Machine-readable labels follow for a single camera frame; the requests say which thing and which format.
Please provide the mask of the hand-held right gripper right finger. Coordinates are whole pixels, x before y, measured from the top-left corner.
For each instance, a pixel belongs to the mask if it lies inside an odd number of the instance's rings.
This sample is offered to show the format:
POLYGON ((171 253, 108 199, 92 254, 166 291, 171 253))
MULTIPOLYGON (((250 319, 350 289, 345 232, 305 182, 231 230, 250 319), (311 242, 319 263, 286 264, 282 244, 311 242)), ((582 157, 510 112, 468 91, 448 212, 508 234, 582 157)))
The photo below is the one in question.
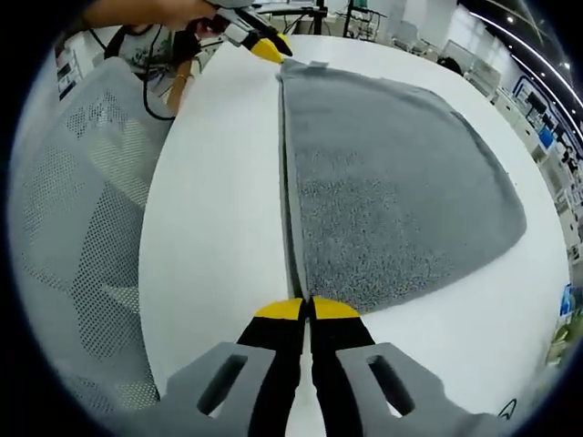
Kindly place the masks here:
POLYGON ((439 378, 391 343, 377 343, 358 312, 309 302, 312 382, 330 436, 454 436, 457 407, 439 378))

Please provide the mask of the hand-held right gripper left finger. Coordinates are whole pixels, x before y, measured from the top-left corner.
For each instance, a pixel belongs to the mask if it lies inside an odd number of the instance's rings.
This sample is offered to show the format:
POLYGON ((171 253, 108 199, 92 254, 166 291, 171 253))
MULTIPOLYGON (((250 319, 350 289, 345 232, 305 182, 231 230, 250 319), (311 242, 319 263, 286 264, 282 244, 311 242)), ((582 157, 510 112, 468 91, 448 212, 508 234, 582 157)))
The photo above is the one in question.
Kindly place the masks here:
POLYGON ((300 381, 305 300, 258 310, 239 339, 175 373, 164 397, 192 436, 282 436, 300 381))

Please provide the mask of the person's left hand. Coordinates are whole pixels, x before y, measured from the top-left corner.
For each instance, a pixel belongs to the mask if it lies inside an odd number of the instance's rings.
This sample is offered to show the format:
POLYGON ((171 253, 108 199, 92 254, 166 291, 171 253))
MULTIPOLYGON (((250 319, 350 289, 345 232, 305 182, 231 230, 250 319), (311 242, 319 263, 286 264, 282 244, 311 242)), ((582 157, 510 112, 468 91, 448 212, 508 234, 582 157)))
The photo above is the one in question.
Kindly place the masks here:
POLYGON ((185 19, 184 31, 198 38, 210 38, 216 36, 211 27, 211 21, 216 15, 217 8, 207 1, 189 0, 184 6, 182 18, 185 19))

